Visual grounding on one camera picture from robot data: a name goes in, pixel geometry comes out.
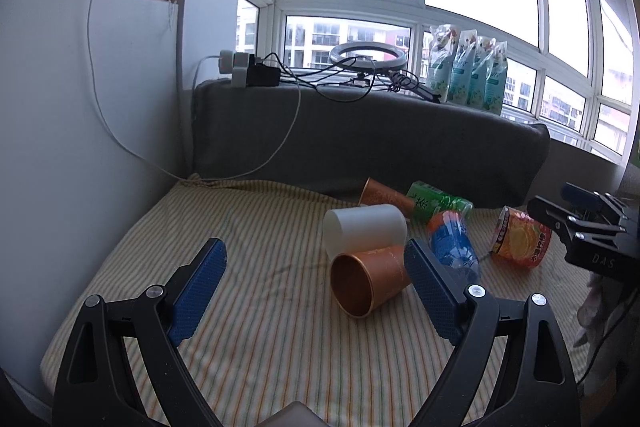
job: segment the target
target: blue gripper pad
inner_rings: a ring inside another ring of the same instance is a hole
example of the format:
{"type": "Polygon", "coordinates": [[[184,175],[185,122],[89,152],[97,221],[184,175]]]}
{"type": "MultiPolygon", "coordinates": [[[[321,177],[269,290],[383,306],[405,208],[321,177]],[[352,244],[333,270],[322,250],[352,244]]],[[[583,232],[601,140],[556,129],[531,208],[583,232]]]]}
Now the blue gripper pad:
{"type": "Polygon", "coordinates": [[[175,301],[174,316],[167,333],[175,347],[180,346],[183,340],[190,339],[195,333],[225,269],[225,243],[217,240],[175,301]]]}
{"type": "Polygon", "coordinates": [[[439,336],[457,346],[464,335],[466,305],[460,286],[421,239],[404,247],[404,267],[439,336]]]}

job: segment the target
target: das logo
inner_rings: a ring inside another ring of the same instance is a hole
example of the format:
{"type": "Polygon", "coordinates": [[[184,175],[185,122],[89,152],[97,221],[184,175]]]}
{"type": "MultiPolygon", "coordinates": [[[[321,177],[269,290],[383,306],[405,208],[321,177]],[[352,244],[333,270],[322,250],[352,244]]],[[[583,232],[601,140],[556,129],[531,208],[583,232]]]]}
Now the das logo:
{"type": "Polygon", "coordinates": [[[613,263],[615,259],[605,257],[604,255],[599,255],[597,253],[593,254],[593,259],[591,259],[592,264],[598,264],[600,266],[604,266],[605,268],[612,269],[613,263]]]}

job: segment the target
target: detergent pouch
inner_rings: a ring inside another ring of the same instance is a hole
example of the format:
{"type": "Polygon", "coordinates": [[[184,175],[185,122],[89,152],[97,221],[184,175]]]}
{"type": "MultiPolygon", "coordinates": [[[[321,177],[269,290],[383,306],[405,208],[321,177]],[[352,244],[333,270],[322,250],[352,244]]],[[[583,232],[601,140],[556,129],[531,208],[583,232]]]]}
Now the detergent pouch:
{"type": "Polygon", "coordinates": [[[451,78],[453,59],[458,48],[460,31],[457,26],[443,24],[431,26],[431,48],[429,50],[429,71],[427,72],[427,87],[442,100],[447,98],[447,89],[451,78]]]}
{"type": "Polygon", "coordinates": [[[489,37],[478,37],[476,43],[476,56],[471,70],[471,81],[469,82],[469,94],[466,98],[466,105],[475,109],[482,109],[484,102],[484,86],[486,85],[486,70],[489,60],[493,57],[491,50],[494,48],[495,39],[489,37]]]}
{"type": "Polygon", "coordinates": [[[464,30],[460,33],[460,42],[451,70],[447,102],[466,104],[471,83],[471,70],[476,58],[477,40],[478,32],[476,30],[464,30]]]}
{"type": "Polygon", "coordinates": [[[493,60],[487,67],[486,86],[484,87],[484,110],[494,114],[502,111],[504,85],[507,83],[507,43],[496,44],[492,51],[493,60]]]}

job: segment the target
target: mattress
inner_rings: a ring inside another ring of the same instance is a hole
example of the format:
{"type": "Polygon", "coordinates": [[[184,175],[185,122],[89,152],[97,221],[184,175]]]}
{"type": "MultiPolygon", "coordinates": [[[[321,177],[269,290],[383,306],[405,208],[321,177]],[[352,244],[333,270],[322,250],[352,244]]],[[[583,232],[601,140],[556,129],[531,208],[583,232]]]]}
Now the mattress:
{"type": "MultiPolygon", "coordinates": [[[[180,353],[197,386],[226,426],[254,426],[298,400],[329,425],[404,427],[449,358],[412,286],[362,320],[332,298],[322,251],[322,218],[351,203],[275,182],[180,182],[117,245],[55,334],[42,360],[53,393],[65,344],[86,296],[134,298],[166,282],[209,237],[224,240],[228,267],[194,336],[180,353]]],[[[537,268],[490,257],[499,210],[473,210],[470,240],[481,258],[482,283],[494,296],[543,293],[558,320],[577,374],[586,347],[572,346],[575,312],[588,272],[564,261],[554,236],[537,268]]],[[[410,227],[410,236],[425,237],[410,227]]],[[[166,421],[134,339],[127,352],[150,417],[166,421]]],[[[496,339],[467,420],[482,415],[504,351],[496,339]]]]}

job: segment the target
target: charger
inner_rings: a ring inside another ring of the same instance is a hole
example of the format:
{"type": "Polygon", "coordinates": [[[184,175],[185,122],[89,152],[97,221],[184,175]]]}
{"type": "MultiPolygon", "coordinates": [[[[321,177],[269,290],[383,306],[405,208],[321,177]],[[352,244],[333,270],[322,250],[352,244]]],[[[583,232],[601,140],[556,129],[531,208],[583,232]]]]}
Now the charger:
{"type": "Polygon", "coordinates": [[[278,87],[280,85],[280,68],[266,64],[249,66],[246,73],[247,87],[278,87]]]}

